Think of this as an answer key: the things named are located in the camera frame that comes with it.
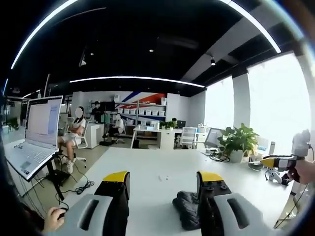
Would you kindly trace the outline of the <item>person's right hand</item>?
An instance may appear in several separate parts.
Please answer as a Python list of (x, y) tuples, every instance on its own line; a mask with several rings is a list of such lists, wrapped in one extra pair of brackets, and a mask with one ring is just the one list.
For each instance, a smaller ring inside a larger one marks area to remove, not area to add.
[(297, 160), (295, 169), (300, 176), (301, 184), (309, 184), (315, 181), (315, 163), (308, 160)]

